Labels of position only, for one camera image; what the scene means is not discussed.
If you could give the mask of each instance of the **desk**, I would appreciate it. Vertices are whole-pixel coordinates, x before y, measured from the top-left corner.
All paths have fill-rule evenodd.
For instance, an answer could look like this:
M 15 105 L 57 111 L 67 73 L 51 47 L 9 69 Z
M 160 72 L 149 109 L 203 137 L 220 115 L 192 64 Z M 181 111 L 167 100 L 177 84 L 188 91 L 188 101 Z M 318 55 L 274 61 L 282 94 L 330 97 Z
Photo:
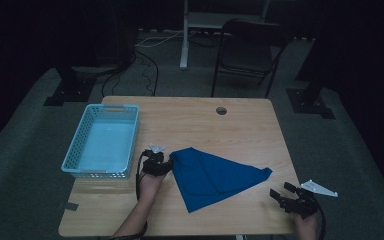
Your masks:
M 264 0 L 263 9 L 261 15 L 245 15 L 245 14 L 221 14 L 221 13 L 207 13 L 207 12 L 189 12 L 188 0 L 184 0 L 184 12 L 183 12 L 183 44 L 182 55 L 180 57 L 180 69 L 186 70 L 188 68 L 188 54 L 189 54 L 189 27 L 196 28 L 215 28 L 221 29 L 221 27 L 229 19 L 246 19 L 255 22 L 264 22 L 267 10 L 269 8 L 271 0 Z
M 127 181 L 76 179 L 69 202 L 79 206 L 76 211 L 65 210 L 59 228 L 62 236 L 110 236 L 119 227 L 136 203 L 134 173 L 140 153 L 149 149 L 149 143 L 165 145 L 166 159 L 173 151 L 194 147 L 258 168 L 270 167 L 273 173 L 265 182 L 188 213 L 170 172 L 148 219 L 147 236 L 294 231 L 291 216 L 269 196 L 270 188 L 288 196 L 285 181 L 298 184 L 270 100 L 109 96 L 103 103 L 140 107 L 132 177 Z M 226 108 L 227 113 L 218 115 L 217 107 Z

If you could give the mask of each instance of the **table leg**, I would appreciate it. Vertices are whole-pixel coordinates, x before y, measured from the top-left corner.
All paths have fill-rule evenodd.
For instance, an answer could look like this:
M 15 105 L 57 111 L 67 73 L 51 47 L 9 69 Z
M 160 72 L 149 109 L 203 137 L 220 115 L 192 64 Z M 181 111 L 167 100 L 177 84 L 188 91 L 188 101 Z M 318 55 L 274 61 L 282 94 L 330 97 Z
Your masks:
M 180 57 L 180 69 L 186 70 L 188 68 L 188 0 L 184 1 L 185 11 L 183 14 L 183 44 L 182 44 L 182 56 Z

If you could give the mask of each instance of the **chair backrest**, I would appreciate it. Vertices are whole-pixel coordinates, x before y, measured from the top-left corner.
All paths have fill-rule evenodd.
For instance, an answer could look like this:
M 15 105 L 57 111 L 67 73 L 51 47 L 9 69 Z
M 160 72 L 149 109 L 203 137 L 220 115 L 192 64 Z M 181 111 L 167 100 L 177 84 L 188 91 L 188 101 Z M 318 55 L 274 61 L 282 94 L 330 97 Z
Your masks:
M 221 30 L 222 37 L 226 33 L 253 44 L 269 45 L 278 48 L 285 48 L 293 39 L 293 35 L 282 25 L 242 19 L 227 21 Z

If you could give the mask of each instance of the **blue cloth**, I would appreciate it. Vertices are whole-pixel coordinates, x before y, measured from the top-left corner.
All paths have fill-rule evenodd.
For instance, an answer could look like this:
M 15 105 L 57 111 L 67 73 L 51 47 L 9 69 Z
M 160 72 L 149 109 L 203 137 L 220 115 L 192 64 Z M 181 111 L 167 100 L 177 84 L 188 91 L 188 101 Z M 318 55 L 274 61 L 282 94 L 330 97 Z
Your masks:
M 222 201 L 257 185 L 270 176 L 258 169 L 186 148 L 170 154 L 173 173 L 188 212 Z

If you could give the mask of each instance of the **basket handle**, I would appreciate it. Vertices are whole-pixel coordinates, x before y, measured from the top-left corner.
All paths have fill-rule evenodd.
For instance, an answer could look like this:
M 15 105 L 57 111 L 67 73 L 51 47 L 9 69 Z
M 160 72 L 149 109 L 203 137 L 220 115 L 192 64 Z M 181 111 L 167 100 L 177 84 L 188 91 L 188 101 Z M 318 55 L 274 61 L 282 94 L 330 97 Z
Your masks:
M 80 170 L 80 173 L 107 173 L 106 170 Z
M 104 104 L 104 110 L 107 112 L 124 112 L 126 106 L 119 104 Z

